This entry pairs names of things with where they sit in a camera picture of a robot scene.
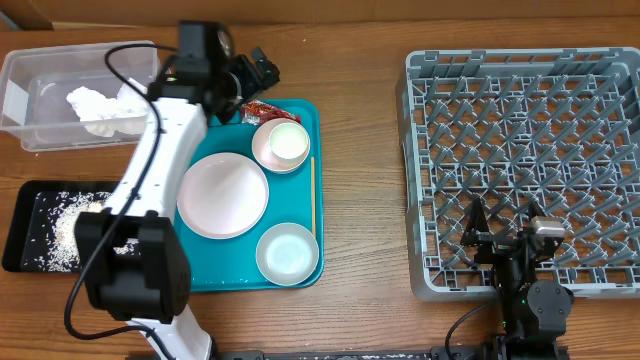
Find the food scraps rice pile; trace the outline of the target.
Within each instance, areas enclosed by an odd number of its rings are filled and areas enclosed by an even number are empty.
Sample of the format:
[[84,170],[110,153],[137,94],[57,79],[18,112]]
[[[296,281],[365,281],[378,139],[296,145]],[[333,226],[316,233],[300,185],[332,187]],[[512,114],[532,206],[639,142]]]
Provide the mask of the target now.
[[20,263],[23,272],[69,273],[80,270],[74,236],[82,212],[99,213],[110,192],[41,191],[35,197]]

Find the white tissue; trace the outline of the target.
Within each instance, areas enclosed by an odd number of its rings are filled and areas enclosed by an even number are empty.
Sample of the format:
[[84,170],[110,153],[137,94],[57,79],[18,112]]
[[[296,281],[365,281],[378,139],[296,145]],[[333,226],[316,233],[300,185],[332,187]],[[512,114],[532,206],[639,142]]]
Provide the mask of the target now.
[[116,132],[141,135],[145,131],[149,105],[126,84],[115,98],[82,86],[68,93],[66,101],[92,135],[113,137]]

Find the large pink plate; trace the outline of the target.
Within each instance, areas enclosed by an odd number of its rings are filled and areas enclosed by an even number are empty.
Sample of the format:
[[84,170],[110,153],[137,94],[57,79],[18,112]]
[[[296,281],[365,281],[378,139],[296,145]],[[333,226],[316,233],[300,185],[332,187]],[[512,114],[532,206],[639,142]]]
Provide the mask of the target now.
[[269,201],[263,170],[250,158],[231,152],[202,158],[185,173],[177,209],[194,233],[216,240],[249,231]]

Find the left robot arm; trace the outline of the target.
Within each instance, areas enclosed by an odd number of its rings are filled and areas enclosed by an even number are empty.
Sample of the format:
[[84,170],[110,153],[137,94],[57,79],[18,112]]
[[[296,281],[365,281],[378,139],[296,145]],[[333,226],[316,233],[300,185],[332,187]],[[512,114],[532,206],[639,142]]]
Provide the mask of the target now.
[[191,268],[173,226],[179,182],[212,118],[231,120],[273,87],[278,67],[250,55],[173,49],[147,90],[123,83],[145,101],[146,127],[120,183],[99,213],[77,218],[81,272],[63,323],[80,340],[143,335],[161,359],[214,359],[214,338],[188,306]]

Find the black rectangular tray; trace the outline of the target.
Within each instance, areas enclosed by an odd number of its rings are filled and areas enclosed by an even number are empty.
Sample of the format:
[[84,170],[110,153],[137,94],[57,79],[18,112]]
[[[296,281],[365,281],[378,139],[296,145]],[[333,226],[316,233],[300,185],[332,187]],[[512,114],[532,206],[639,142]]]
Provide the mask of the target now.
[[30,180],[18,192],[2,267],[8,272],[77,273],[78,262],[57,254],[55,225],[77,202],[100,202],[115,181]]

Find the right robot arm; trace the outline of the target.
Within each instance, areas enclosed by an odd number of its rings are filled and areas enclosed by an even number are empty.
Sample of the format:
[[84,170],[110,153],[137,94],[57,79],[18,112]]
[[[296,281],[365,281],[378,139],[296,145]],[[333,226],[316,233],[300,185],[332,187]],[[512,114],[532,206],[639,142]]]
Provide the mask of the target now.
[[470,359],[567,359],[568,350],[557,344],[566,332],[567,318],[575,296],[558,282],[536,275],[539,263],[554,257],[565,239],[565,228],[547,216],[531,200],[527,205],[529,224],[512,236],[508,231],[489,230],[480,198],[473,199],[461,244],[474,247],[474,262],[491,266],[490,284],[498,298],[462,316],[494,304],[501,306],[504,332],[483,342]]

